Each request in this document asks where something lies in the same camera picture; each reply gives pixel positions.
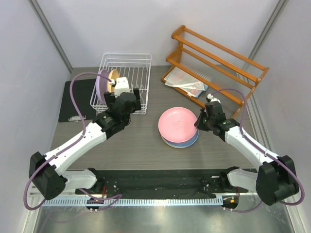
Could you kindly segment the pink plate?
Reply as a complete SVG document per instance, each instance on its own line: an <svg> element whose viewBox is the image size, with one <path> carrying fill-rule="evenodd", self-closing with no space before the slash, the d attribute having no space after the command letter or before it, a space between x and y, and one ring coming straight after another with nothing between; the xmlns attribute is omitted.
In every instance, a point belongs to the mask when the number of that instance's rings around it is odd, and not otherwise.
<svg viewBox="0 0 311 233"><path fill-rule="evenodd" d="M160 135L172 143L184 143L193 138L197 129L194 126L197 118L189 109L173 107L166 110L158 120Z"/></svg>

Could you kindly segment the blue plate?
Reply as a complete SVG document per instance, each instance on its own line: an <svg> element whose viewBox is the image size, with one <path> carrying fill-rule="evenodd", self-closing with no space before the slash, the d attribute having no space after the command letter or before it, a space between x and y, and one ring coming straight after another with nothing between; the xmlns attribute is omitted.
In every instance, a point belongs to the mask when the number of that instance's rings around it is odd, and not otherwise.
<svg viewBox="0 0 311 233"><path fill-rule="evenodd" d="M199 137L199 131L197 130L195 135L190 138L189 140L185 141L185 142L179 142L179 143L176 143L176 142L171 142L171 141L168 141L167 139L165 139L164 137L161 137L163 139L163 141L166 141L174 146L187 146L187 145L190 145L190 144L194 144L196 142L196 140L198 139Z"/></svg>

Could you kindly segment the yellow bear plate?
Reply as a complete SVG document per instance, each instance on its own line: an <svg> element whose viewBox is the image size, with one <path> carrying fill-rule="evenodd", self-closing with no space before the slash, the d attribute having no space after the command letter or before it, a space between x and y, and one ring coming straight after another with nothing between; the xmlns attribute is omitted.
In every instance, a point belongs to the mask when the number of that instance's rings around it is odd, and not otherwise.
<svg viewBox="0 0 311 233"><path fill-rule="evenodd" d="M190 145L187 145L187 146L174 146L174 145L172 145L172 144L170 144L170 143L168 143L168 142L166 142L166 141L164 141L168 146L170 146L170 147L173 147L173 148L177 148L177 149L183 149L183 148L187 148L187 147L190 147L192 144L190 144Z"/></svg>

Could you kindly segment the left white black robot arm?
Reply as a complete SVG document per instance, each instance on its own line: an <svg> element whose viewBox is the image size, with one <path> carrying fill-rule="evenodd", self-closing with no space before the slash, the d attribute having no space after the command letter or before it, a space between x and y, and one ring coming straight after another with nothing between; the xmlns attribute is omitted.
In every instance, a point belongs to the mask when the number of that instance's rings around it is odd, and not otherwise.
<svg viewBox="0 0 311 233"><path fill-rule="evenodd" d="M130 124L130 115L141 109L139 89L123 92L118 97L105 93L108 109L98 114L86 129L58 148L31 156L29 176L46 200L56 198L65 190L82 188L100 193L104 178L93 168L69 171L68 167L93 147L108 140Z"/></svg>

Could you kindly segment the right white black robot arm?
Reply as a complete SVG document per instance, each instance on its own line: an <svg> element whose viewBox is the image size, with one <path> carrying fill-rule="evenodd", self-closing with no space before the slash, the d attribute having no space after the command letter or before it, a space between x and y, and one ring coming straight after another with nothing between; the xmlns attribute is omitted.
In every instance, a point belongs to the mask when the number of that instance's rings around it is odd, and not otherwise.
<svg viewBox="0 0 311 233"><path fill-rule="evenodd" d="M218 101L207 102L200 110L195 127L211 131L247 158L256 173L233 166L221 172L219 185L226 192L240 187L255 191L261 201L269 206L301 192L294 161L287 155L279 156L244 131L240 123L227 119Z"/></svg>

